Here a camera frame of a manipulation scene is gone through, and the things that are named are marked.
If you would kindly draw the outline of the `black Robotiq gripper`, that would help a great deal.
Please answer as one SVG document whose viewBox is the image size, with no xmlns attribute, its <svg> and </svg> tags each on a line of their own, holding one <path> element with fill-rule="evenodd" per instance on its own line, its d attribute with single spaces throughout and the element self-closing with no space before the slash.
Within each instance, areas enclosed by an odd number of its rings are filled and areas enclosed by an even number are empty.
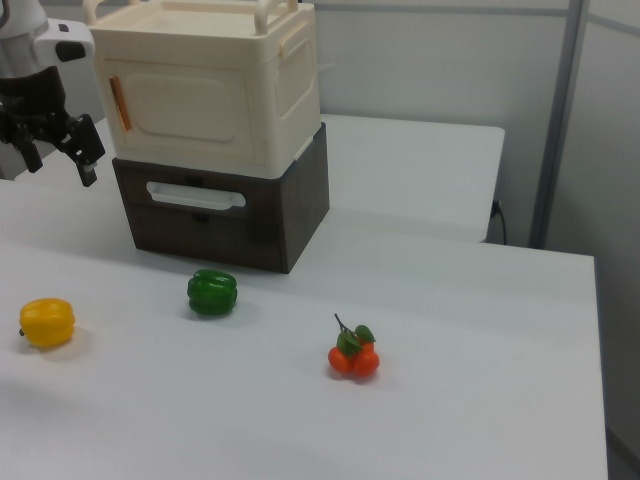
<svg viewBox="0 0 640 480">
<path fill-rule="evenodd" d="M 14 117 L 55 117 L 53 145 L 74 162 L 82 185 L 90 187 L 97 180 L 96 164 L 105 149 L 93 119 L 88 114 L 68 117 L 65 101 L 57 67 L 26 77 L 2 79 L 1 111 L 7 114 L 1 115 L 1 142 L 11 144 L 21 154 L 27 170 L 35 173 L 43 164 L 34 137 L 28 126 Z"/>
</svg>

